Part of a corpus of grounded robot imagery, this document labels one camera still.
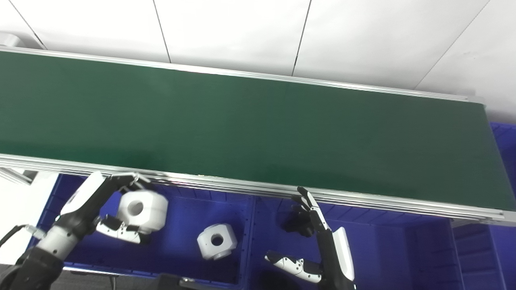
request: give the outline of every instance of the cable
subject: cable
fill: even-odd
[[[19,230],[23,229],[26,226],[26,224],[23,225],[15,225],[12,230],[10,230],[2,239],[0,239],[0,247],[7,242],[8,239],[10,239],[15,233],[17,233]]]

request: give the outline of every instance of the robotic hand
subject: robotic hand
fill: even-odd
[[[136,172],[113,174],[106,179],[100,172],[93,173],[68,200],[50,230],[41,235],[39,243],[27,249],[13,267],[0,275],[0,290],[50,289],[61,274],[68,254],[99,224],[117,228],[117,232],[122,228],[127,234],[132,233],[133,239],[141,241],[144,235],[140,235],[140,227],[118,223],[113,218],[102,219],[99,213],[116,191],[149,193],[153,192],[151,189],[150,181]]]
[[[294,207],[297,215],[293,220],[288,221],[284,228],[288,232],[297,231],[306,237],[317,232],[321,263],[297,259],[274,251],[268,251],[265,259],[288,273],[317,283],[321,290],[356,289],[353,283],[353,260],[346,231],[340,227],[332,232],[312,194],[303,187],[298,187],[297,190],[301,196],[292,196],[292,199],[298,203]]]

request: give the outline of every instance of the blue container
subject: blue container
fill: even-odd
[[[287,275],[264,260],[267,250],[319,262],[315,236],[286,233],[281,224],[293,202],[288,199],[256,199],[251,247],[249,289],[316,289]],[[360,207],[321,204],[328,225],[344,227],[353,257],[357,289],[462,290],[460,268],[452,229],[446,218],[388,212]],[[274,277],[274,283],[267,282]]]
[[[69,196],[84,181],[61,175],[41,216],[48,229]],[[320,262],[315,237],[286,233],[281,224],[293,201],[227,192],[157,186],[169,200],[165,227],[152,233],[149,245],[136,245],[100,233],[84,238],[66,260],[67,266],[155,277],[161,272],[195,278],[230,289],[316,289],[264,260],[268,250]],[[101,214],[115,215],[120,194]],[[511,289],[502,273],[514,263],[508,251],[511,232],[486,225],[452,229],[449,220],[361,207],[320,204],[329,226],[344,227],[353,257],[356,285],[369,290]],[[229,223],[238,239],[232,254],[218,261],[202,258],[197,236],[215,223]],[[493,237],[503,237],[497,241]],[[503,259],[497,253],[504,249]]]
[[[83,181],[80,176],[60,175],[38,226],[48,230]],[[167,272],[226,288],[242,288],[247,280],[244,274],[254,197],[160,185],[157,191],[169,201],[167,220],[163,229],[151,234],[149,245],[132,244],[95,232],[70,253],[66,266],[141,277]],[[116,215],[120,197],[115,193],[102,207],[101,215]],[[232,226],[238,247],[228,257],[206,261],[197,236],[215,223]]]
[[[516,125],[492,122],[491,129],[516,196]]]
[[[491,129],[516,197],[516,125],[491,123]],[[516,228],[491,225],[489,230],[505,286],[516,289]]]

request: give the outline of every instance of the white robotic hand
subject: white robotic hand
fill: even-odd
[[[149,235],[139,232],[138,226],[126,225],[123,221],[110,215],[106,215],[106,217],[97,224],[96,230],[99,233],[130,243],[148,244],[150,242]]]
[[[346,231],[341,227],[332,232],[312,194],[303,187],[298,187],[297,190],[301,196],[292,196],[292,199],[299,204],[295,208],[298,215],[288,222],[286,230],[297,231],[306,237],[317,232],[321,263],[296,259],[273,251],[268,251],[265,259],[301,279],[317,283],[320,289],[356,289]]]
[[[136,244],[150,241],[149,234],[165,225],[168,201],[165,197],[146,188],[150,181],[138,173],[113,174],[112,177],[131,176],[133,181],[120,188],[117,216],[98,217],[96,230],[107,236]],[[93,193],[104,183],[105,178],[97,171],[81,184],[70,200],[61,210],[64,215],[81,207]]]

